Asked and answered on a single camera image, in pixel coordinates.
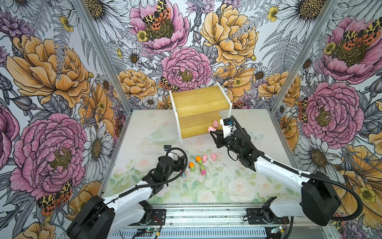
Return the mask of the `pink pig toy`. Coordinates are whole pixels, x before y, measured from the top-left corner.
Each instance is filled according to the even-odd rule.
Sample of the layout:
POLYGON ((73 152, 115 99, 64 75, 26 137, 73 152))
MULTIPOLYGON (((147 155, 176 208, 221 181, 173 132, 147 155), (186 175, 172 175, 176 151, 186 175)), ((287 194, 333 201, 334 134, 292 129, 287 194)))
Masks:
POLYGON ((218 123, 218 121, 217 120, 214 120, 214 122, 213 122, 213 125, 212 125, 214 128, 218 128, 218 126, 219 126, 219 123, 218 123))
POLYGON ((212 161, 216 161, 217 160, 217 155, 215 153, 211 153, 210 157, 211 157, 212 161))
POLYGON ((203 155, 202 156, 202 162, 203 163, 206 163, 207 162, 207 160, 208 160, 208 157, 207 157, 207 155, 205 154, 205 155, 203 155))
POLYGON ((208 132, 211 132, 211 131, 216 131, 216 128, 212 127, 212 126, 209 126, 208 128, 208 132))

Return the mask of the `pink green toy truck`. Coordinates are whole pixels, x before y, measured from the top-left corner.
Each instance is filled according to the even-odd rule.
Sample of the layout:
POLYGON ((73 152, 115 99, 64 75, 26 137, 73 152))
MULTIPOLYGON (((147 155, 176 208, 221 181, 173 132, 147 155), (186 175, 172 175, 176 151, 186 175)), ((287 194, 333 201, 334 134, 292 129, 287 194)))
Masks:
POLYGON ((204 165, 200 165, 200 171, 201 171, 201 176, 206 176, 206 167, 204 165))

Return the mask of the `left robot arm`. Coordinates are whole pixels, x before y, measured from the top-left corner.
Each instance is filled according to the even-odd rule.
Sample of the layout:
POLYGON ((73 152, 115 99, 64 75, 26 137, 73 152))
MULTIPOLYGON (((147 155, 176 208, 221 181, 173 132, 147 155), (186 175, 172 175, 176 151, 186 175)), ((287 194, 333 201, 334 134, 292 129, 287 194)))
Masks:
POLYGON ((173 156, 170 151, 160 156, 156 168, 124 192, 106 198, 95 195, 89 199, 68 227, 67 236, 71 239, 106 239, 126 226, 148 224, 153 214, 148 199, 181 177, 187 168, 186 154, 177 159, 173 156))

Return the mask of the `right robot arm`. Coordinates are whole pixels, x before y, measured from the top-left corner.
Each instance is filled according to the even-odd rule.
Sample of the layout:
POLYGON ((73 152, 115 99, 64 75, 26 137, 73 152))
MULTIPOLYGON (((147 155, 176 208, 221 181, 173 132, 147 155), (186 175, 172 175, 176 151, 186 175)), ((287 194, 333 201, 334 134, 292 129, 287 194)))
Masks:
POLYGON ((273 223, 282 217, 303 217, 319 226, 326 226, 341 206, 341 200, 328 177, 311 174, 284 165, 259 151, 250 143, 245 130, 235 130, 225 136, 222 130, 209 129, 216 147, 226 147, 246 168, 269 176, 298 193, 295 199, 272 196, 254 218, 273 223))

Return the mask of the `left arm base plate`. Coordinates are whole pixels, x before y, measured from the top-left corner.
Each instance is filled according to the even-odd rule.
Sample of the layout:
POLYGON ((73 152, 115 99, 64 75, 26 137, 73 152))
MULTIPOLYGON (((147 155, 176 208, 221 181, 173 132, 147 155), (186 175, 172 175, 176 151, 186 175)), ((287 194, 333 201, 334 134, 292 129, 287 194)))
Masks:
POLYGON ((166 209, 153 209, 150 217, 144 218, 138 222, 130 224, 131 226, 164 226, 166 222, 166 209))

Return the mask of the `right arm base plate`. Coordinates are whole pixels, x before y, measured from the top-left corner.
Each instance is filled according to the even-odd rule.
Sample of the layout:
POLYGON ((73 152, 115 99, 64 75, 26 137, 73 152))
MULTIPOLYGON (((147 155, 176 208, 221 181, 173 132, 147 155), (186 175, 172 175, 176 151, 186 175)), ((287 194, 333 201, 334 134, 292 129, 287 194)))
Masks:
POLYGON ((250 225, 263 225, 263 224, 289 224, 288 217, 277 217, 269 210, 262 208, 247 208, 246 214, 243 217, 244 222, 248 222, 250 225))

